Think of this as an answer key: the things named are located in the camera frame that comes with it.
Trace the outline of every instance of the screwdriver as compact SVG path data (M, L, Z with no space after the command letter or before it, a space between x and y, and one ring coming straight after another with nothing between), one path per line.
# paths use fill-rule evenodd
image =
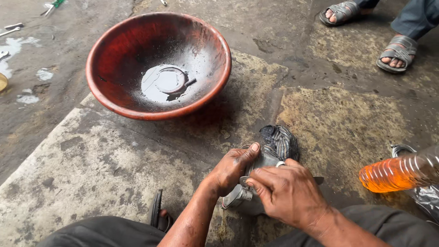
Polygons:
M49 10L44 11L40 15L44 15L44 17L46 17L53 10L54 7L58 8L62 2L64 2L64 0L56 0L56 1L52 2L51 4L46 4L46 7L49 7Z

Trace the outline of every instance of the gold container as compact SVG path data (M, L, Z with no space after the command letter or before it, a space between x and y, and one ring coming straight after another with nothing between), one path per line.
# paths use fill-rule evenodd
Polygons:
M2 73L0 73L0 92L7 87L7 78Z

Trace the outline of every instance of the dark trousers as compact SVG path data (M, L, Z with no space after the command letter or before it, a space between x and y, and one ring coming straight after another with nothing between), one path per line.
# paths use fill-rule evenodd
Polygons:
M353 0L360 8L375 8L379 0ZM393 20L391 27L417 40L439 24L439 0L411 0Z
M436 247L439 231L404 211L384 206L359 205L340 210L365 230L395 247ZM37 247L155 247L164 232L139 222L114 216L92 217L68 225L41 241ZM267 246L322 246L295 230Z

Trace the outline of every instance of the foot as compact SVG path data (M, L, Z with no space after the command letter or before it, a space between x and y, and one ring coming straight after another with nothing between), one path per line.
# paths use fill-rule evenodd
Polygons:
M400 34L400 33L397 33L395 35L395 37L398 37L398 36L403 36L403 35ZM403 46L401 44L395 44L395 45L398 45L398 46L400 46L402 48L405 48L405 46ZM390 62L391 60L392 60L392 58L381 58L381 62L389 64L390 67L402 68L402 67L404 67L406 65L406 63L404 63L404 61L399 60L397 58L394 59L392 62Z
M372 14L373 11L374 9L360 9L360 15L369 15ZM335 23L337 21L334 12L332 12L332 10L330 9L326 11L326 18L328 18L329 21L332 23Z

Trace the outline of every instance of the concrete floor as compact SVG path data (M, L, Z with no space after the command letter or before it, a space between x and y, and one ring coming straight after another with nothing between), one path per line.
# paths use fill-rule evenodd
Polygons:
M419 41L405 74L389 74L374 63L404 2L382 0L371 17L327 28L316 14L332 3L70 0L46 19L37 17L42 3L1 3L2 24L26 28L0 40L21 47L0 64L11 69L10 88L0 95L0 245L33 245L95 215L144 222L158 188L176 217L228 149L260 140L259 129L273 123L298 137L301 163L326 178L321 189L335 207L384 204L423 217L404 193L364 189L357 172L388 158L392 143L421 149L439 140L439 30ZM83 70L94 41L128 16L151 11L204 19L232 49L224 91L181 119L129 120L87 96ZM42 68L53 77L39 80ZM23 95L39 101L21 103ZM262 246L290 230L218 205L207 245Z

